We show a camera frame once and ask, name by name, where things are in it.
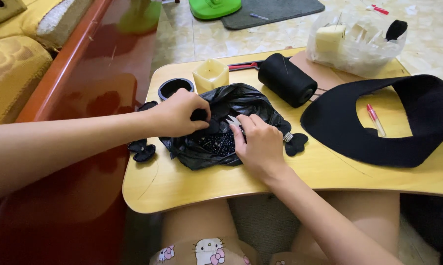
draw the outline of red pen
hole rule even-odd
[[[375,113],[374,109],[370,104],[367,104],[367,112],[369,112],[369,116],[372,119],[372,122],[375,124],[375,128],[377,128],[377,131],[383,136],[387,136],[385,134],[385,130],[382,127],[382,124],[380,123],[380,120],[377,117],[377,113]]]

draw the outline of black plastic bag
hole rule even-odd
[[[200,95],[210,103],[212,123],[219,126],[218,132],[233,137],[230,126],[226,122],[228,115],[236,117],[239,114],[249,116],[256,114],[266,123],[279,126],[283,117],[272,107],[265,95],[259,90],[244,83],[216,88]],[[226,156],[218,156],[198,144],[205,134],[203,130],[193,134],[170,138],[160,137],[160,141],[171,154],[171,159],[177,157],[184,166],[198,170],[214,165],[237,166],[242,162],[233,152]]]

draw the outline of scissors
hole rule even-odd
[[[227,121],[229,124],[233,124],[234,126],[238,126],[239,129],[241,130],[241,132],[243,133],[243,135],[246,135],[246,134],[245,134],[245,130],[243,129],[243,126],[241,125],[241,123],[238,121],[237,118],[235,118],[235,117],[233,117],[233,116],[230,116],[230,115],[228,115],[228,118],[231,119],[231,120],[226,119],[226,121]]]

